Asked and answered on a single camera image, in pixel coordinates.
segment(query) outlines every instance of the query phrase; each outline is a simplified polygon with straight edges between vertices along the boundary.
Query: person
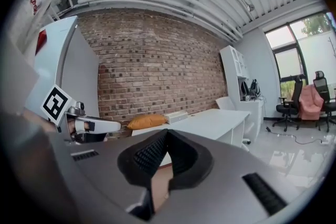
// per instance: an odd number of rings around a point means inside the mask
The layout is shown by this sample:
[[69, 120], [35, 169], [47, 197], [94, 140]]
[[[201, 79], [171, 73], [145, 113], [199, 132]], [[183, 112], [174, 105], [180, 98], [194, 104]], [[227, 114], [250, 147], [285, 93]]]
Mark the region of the person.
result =
[[[40, 21], [52, 0], [17, 0], [11, 16], [5, 24], [0, 63], [1, 103], [0, 109], [10, 114], [22, 115], [25, 119], [40, 125], [46, 132], [56, 131], [56, 127], [32, 111], [24, 108], [25, 100], [37, 81], [34, 59]], [[75, 132], [74, 121], [69, 121], [70, 133]]]

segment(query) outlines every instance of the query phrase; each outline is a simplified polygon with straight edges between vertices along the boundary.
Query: orange pillow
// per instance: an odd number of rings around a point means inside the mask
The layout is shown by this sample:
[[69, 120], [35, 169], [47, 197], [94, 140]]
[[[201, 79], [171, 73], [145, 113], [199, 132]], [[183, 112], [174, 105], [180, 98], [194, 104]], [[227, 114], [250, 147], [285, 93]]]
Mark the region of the orange pillow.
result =
[[166, 119], [162, 115], [156, 115], [156, 114], [141, 115], [131, 120], [129, 125], [127, 125], [127, 128], [131, 130], [140, 130], [140, 129], [159, 126], [164, 123], [166, 123]]

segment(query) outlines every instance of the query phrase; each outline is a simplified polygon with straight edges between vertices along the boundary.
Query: window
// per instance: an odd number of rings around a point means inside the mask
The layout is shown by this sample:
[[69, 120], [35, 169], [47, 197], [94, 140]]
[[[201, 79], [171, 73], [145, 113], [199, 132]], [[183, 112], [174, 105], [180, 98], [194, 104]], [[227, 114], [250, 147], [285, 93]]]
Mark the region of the window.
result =
[[294, 91], [295, 77], [306, 78], [301, 51], [288, 25], [266, 33], [266, 37], [277, 63], [281, 96], [290, 100]]
[[303, 69], [297, 48], [284, 50], [275, 54], [280, 78], [303, 74]]
[[330, 96], [336, 88], [336, 23], [331, 13], [318, 13], [265, 33], [277, 63], [281, 96], [291, 99], [293, 78], [313, 84], [323, 71]]
[[272, 49], [295, 43], [295, 39], [287, 26], [267, 33], [266, 37]]

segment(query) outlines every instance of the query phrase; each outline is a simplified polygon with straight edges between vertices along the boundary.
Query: brick wall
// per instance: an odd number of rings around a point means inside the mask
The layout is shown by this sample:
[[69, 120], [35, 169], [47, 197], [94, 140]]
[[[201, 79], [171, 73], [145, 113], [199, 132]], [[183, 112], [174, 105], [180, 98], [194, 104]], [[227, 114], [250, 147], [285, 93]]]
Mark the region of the brick wall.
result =
[[79, 15], [82, 34], [100, 59], [100, 116], [122, 122], [142, 114], [216, 108], [227, 95], [219, 50], [226, 43], [177, 17], [140, 9]]

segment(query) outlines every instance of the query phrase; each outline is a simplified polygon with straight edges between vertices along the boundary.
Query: white shirt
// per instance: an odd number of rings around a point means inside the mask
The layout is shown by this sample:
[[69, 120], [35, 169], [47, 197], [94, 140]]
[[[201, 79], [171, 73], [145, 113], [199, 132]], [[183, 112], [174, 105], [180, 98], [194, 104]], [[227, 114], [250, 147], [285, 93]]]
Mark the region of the white shirt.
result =
[[7, 113], [21, 112], [37, 81], [34, 59], [41, 19], [51, 0], [16, 0], [2, 38], [1, 108]]

